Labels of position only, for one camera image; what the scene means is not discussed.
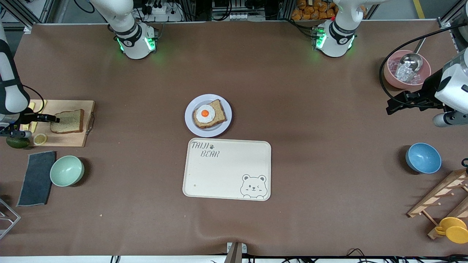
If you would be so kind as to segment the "metal table bracket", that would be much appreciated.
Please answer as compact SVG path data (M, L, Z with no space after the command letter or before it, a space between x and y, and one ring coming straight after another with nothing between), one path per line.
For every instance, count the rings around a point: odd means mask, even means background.
M242 263L243 255L247 253L247 245L244 243L227 243L227 256L224 263Z

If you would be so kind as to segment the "clear ice cube pile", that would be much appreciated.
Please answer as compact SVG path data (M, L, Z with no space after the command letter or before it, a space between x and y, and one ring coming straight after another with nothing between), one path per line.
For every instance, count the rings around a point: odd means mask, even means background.
M399 81L408 84L417 84L421 80L420 74L417 74L408 63L397 65L393 75Z

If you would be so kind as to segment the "yellow plastic knife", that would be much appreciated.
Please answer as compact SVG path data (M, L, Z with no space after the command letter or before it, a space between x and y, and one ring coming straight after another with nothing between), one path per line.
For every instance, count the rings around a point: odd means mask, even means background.
M39 109L39 111L38 111L37 113L40 113L40 114L41 114L42 111L43 111L43 109L45 108L45 105L47 105L47 100L42 100L42 101L41 101L41 105L40 105L40 109ZM31 131L32 133L35 133L36 128L37 128L37 124L38 124L37 121L31 122L31 124L30 124L30 131Z

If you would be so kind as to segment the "brown bread slice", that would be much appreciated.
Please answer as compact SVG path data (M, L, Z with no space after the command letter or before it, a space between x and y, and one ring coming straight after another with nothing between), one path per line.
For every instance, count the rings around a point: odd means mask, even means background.
M197 108L196 108L196 110L194 110L194 112L193 112L192 118L193 118L194 124L198 128L207 129L207 128L211 128L213 126L216 126L218 124L221 124L221 123L227 121L227 117L226 117L226 115L224 113L224 108L221 105L221 101L219 99L213 100L212 102L210 102L208 104L211 105L212 107L214 107L214 109L215 109L215 112L216 112L215 119L210 123L204 123L204 124L198 123L195 120L195 111L197 110Z
M82 133L84 110L64 111L55 114L60 121L50 124L50 131L56 134Z

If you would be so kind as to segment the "brown table cover sheet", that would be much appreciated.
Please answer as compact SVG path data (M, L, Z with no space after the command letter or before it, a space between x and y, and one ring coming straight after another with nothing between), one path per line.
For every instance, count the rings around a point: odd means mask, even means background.
M47 100L94 100L95 123L84 148L53 148L84 160L83 180L17 208L0 256L206 255L233 241L257 256L468 254L406 216L468 157L468 125L435 127L437 110L387 115L378 77L391 50L437 29L365 20L328 58L287 22L167 24L157 53L131 60L106 25L35 25L15 55L21 80ZM202 94L232 106L223 139L271 145L267 201L184 195L184 113ZM419 142L440 153L436 173L406 163Z

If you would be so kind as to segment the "orange bread roll pile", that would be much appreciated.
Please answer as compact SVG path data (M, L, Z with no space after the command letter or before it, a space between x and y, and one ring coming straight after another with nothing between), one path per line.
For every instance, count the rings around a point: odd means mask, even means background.
M327 20L334 18L339 7L332 0L295 0L291 20Z

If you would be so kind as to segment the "wooden rack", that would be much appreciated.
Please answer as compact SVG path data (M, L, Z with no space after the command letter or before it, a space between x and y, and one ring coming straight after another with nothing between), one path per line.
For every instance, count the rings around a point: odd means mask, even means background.
M442 236L436 232L436 227L439 226L439 223L426 212L426 209L441 205L439 202L441 198L454 196L454 189L462 189L468 193L468 168L452 171L407 213L407 216L410 218L423 215L434 224L433 230L427 235L432 240ZM468 196L448 214L448 217L455 217L460 220L468 219Z

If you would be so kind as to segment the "cream bear print tray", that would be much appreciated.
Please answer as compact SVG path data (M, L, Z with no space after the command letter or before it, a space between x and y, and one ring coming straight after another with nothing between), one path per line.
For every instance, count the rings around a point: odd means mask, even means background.
M192 198L266 201L271 196L271 145L266 141L193 138L182 191Z

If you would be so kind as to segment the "blue bowl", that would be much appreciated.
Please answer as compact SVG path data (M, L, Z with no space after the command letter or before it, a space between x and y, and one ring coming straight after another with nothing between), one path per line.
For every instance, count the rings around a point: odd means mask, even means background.
M427 143L415 143L405 153L408 166L423 174L433 174L442 166L442 158L436 148Z

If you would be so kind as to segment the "yellow plastic fork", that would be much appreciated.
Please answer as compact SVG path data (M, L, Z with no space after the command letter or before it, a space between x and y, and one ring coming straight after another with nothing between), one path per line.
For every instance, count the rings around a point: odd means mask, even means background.
M34 110L34 108L35 108L35 103L34 103L34 102L30 102L29 105L28 105L28 108L31 109L31 110ZM21 124L21 125L20 125L20 129L21 129L21 130L30 130L30 124Z

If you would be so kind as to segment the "fried egg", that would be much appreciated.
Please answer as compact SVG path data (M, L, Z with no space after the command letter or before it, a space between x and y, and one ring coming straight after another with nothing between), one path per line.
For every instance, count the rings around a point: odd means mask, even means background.
M215 119L215 109L209 104L202 105L200 106L196 111L195 111L195 120L198 123L210 123Z

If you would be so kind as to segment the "metal scoop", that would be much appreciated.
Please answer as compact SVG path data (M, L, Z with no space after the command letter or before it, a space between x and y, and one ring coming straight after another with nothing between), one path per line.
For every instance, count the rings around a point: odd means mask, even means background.
M426 38L423 38L418 42L418 45L416 46L414 52L405 54L400 58L397 67L397 73L417 73L420 70L420 68L423 66L423 58L421 55L419 55L419 51L425 40Z

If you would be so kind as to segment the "white power strip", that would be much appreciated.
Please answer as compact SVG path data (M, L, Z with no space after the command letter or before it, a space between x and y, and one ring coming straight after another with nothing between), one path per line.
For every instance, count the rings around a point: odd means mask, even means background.
M137 11L143 22L183 22L185 15L179 3L172 0L142 0Z

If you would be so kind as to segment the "yellow cup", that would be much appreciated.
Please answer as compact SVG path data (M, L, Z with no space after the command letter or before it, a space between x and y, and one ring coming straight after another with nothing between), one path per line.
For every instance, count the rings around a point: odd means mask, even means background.
M435 228L438 235L446 236L448 240L457 244L468 243L468 226L456 217L446 217Z

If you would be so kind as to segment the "wooden cutting board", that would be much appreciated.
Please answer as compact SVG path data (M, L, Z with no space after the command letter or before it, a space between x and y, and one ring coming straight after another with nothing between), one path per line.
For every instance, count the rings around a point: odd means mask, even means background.
M90 133L89 127L94 123L95 101L93 100L47 100L43 114L55 115L64 111L84 110L82 133L55 134L50 130L50 124L38 122L35 132L29 138L30 146L34 147L33 139L37 134L45 134L47 141L43 147L72 147L83 148L87 135Z

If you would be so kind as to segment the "green avocado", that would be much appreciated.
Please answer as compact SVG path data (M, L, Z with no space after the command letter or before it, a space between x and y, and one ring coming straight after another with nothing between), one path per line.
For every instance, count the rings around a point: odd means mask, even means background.
M14 149L23 149L30 146L30 139L25 137L6 137L5 141L8 146Z

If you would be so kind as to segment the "white round plate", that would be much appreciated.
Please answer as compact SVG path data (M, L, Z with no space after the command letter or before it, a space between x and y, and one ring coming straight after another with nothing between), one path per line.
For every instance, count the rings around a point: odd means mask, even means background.
M220 100L221 106L223 107L223 110L224 110L224 115L226 116L227 120L222 123L216 124L213 127L209 127L207 129L199 128L193 120L193 112L200 106L204 104L208 104L217 99ZM214 137L218 137L222 135L229 128L232 118L233 118L233 112L232 112L231 105L223 97L216 95L216 94L200 95L194 98L185 109L186 126L192 133L194 133L194 135L198 137L214 138Z

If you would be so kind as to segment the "pink bowl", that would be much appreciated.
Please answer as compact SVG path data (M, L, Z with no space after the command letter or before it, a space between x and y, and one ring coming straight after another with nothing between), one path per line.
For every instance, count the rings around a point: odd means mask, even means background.
M384 65L384 72L383 72L384 78L394 88L398 88L398 89L421 88L426 78L428 78L432 74L430 64L428 63L426 58L422 56L422 59L423 59L422 68L416 73L413 79L410 82L402 82L398 80L398 78L396 78L395 76L395 73L396 73L400 58L403 55L410 53L410 52L411 52L410 50L398 50L389 57L389 59L386 62L386 65Z

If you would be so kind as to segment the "mint green bowl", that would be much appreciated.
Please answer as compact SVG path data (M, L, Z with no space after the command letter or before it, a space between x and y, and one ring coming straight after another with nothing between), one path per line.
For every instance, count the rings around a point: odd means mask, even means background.
M50 170L50 180L55 186L68 187L75 185L84 175L84 164L76 156L59 158Z

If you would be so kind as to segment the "dark grey cloth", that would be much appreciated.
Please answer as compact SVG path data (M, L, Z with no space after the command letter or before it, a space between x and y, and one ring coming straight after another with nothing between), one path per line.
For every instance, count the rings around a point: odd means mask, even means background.
M50 170L56 161L56 152L45 151L28 156L17 207L45 205L48 201L52 182Z

